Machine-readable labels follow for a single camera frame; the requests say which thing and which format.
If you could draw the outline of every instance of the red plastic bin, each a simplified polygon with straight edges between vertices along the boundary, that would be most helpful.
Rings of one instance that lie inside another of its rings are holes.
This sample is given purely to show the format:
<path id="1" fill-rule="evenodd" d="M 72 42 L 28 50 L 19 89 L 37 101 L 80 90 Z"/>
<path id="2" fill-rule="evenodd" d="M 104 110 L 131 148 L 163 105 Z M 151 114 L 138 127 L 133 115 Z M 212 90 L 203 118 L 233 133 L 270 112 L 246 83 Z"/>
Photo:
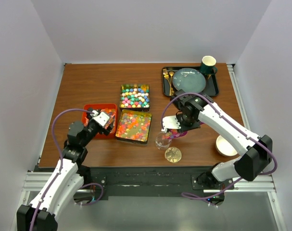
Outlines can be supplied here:
<path id="1" fill-rule="evenodd" d="M 105 108 L 115 109 L 114 127 L 113 127 L 111 133 L 109 133 L 108 136 L 105 136 L 104 134 L 101 135 L 101 134 L 98 133 L 95 136 L 94 139 L 111 139 L 111 138 L 114 138 L 115 134 L 116 134 L 116 129 L 117 129 L 117 116 L 118 116 L 118 108 L 117 108 L 116 104 L 113 104 L 113 103 L 86 104 L 84 106 L 84 109 L 88 110 L 90 107 L 92 109 L 102 109 L 103 111 L 104 111 Z M 86 125 L 88 123 L 88 119 L 86 118 L 86 112 L 83 112 L 82 123 L 84 125 Z"/>

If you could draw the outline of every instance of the mug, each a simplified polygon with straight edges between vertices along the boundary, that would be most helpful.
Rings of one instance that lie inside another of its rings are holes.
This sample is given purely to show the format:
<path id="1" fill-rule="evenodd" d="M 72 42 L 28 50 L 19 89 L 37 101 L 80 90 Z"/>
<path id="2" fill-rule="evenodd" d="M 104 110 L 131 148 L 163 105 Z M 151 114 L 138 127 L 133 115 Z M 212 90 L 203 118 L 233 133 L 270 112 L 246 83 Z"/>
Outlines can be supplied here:
<path id="1" fill-rule="evenodd" d="M 199 72 L 204 76 L 207 76 L 207 79 L 211 77 L 211 75 L 215 75 L 217 73 L 217 68 L 215 67 L 216 59 L 212 56 L 204 56 L 202 59 L 202 63 L 199 68 Z"/>

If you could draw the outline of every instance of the blue-gray plate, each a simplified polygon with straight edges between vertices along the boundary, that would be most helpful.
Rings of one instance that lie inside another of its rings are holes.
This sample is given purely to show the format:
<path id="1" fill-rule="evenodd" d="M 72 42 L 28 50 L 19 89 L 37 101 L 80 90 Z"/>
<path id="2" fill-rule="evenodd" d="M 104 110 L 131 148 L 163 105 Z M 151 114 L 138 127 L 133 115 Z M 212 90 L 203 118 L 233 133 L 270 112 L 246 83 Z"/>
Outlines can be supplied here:
<path id="1" fill-rule="evenodd" d="M 199 71 L 193 68 L 182 68 L 173 75 L 172 84 L 176 90 L 200 93 L 204 90 L 206 81 Z"/>

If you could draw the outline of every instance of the white wall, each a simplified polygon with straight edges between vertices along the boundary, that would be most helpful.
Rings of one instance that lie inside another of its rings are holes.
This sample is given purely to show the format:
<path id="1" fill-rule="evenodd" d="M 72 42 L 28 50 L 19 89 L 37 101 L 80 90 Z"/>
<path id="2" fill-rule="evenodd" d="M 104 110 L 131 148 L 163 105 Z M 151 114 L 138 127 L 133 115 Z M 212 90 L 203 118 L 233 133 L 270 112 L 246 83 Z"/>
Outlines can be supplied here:
<path id="1" fill-rule="evenodd" d="M 0 231 L 46 136 L 62 63 L 29 0 L 0 0 Z"/>
<path id="2" fill-rule="evenodd" d="M 251 128 L 273 139 L 274 183 L 292 231 L 292 0 L 272 0 L 235 73 Z"/>
<path id="3" fill-rule="evenodd" d="M 67 63 L 235 63 L 270 0 L 32 0 Z"/>

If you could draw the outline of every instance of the white bowl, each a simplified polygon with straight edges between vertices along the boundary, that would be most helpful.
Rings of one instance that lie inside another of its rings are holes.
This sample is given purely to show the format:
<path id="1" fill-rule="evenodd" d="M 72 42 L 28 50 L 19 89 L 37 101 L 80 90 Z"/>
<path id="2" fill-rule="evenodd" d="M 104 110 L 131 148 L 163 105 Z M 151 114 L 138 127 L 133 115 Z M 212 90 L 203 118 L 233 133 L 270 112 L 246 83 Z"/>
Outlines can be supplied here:
<path id="1" fill-rule="evenodd" d="M 216 139 L 216 150 L 223 156 L 234 156 L 238 154 L 232 145 L 222 136 Z"/>

